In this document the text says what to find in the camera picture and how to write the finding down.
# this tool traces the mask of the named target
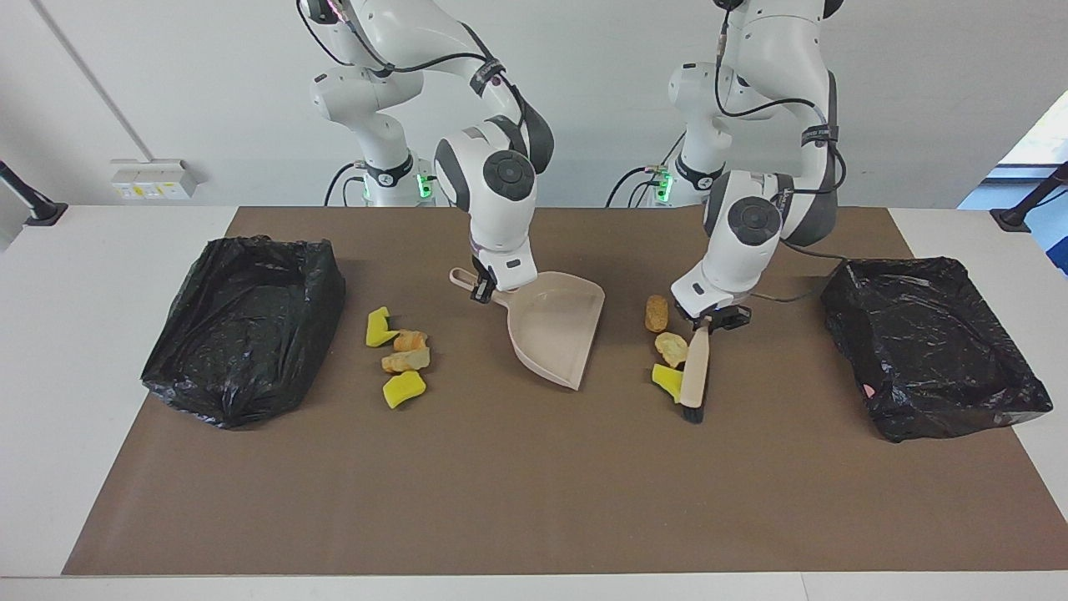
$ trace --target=trash bag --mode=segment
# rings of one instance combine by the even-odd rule
[[[222,429],[292,411],[327,357],[344,304],[329,241],[217,239],[182,284],[141,382]]]
[[[868,414],[894,443],[964,437],[1053,410],[956,259],[848,260],[821,298]]]

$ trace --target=white table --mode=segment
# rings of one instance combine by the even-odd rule
[[[190,264],[230,207],[75,206],[0,254],[0,599],[1068,599],[1068,572],[497,578],[59,578],[144,399],[138,382]],[[917,256],[949,255],[1068,402],[1068,280],[985,212],[895,209]],[[1068,512],[1068,413],[1017,433]]]

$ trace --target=yellow sponge piece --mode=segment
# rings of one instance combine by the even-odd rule
[[[426,393],[426,382],[423,382],[418,371],[406,371],[395,376],[382,386],[382,394],[386,395],[386,402],[390,409],[397,409],[400,404],[410,401],[423,393]]]
[[[682,373],[677,369],[657,365],[653,367],[653,382],[664,390],[678,405],[678,396],[682,394]]]
[[[386,307],[367,314],[367,347],[377,349],[396,338],[399,332],[390,332],[390,311]]]

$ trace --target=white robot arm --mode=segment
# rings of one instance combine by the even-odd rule
[[[671,99],[687,122],[672,164],[672,205],[705,203],[702,260],[672,285],[695,327],[748,323],[737,307],[756,286],[780,238],[808,246],[835,224],[845,162],[836,149],[834,76],[819,51],[820,25],[842,0],[713,0],[726,10],[717,62],[676,69]],[[798,176],[728,171],[733,118],[765,120],[785,108],[805,127]],[[843,167],[843,179],[836,175]]]
[[[438,180],[450,203],[471,216],[480,274],[472,298],[488,303],[493,288],[536,279],[528,230],[536,174],[552,158],[552,131],[475,32],[433,0],[301,0],[301,7],[330,29],[339,56],[352,65],[317,77],[312,94],[327,118],[357,135],[372,204],[415,205],[421,199],[418,158],[400,124],[379,111],[419,95],[422,70],[465,78],[490,106],[494,116],[438,144]]]

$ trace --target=brown table mat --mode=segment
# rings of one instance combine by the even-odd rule
[[[712,337],[706,423],[649,383],[645,298],[704,253],[701,209],[543,209],[543,270],[600,283],[581,393],[528,373],[504,311],[447,280],[454,209],[242,208],[231,235],[333,241],[349,298],[296,412],[222,432],[148,398],[66,574],[541,574],[1068,569],[1068,525],[1011,430],[893,445],[869,424],[817,299],[752,300]],[[820,250],[909,256],[884,209]],[[782,249],[760,289],[833,266]],[[389,306],[430,334],[429,392],[391,412]],[[673,330],[685,334],[680,319]]]

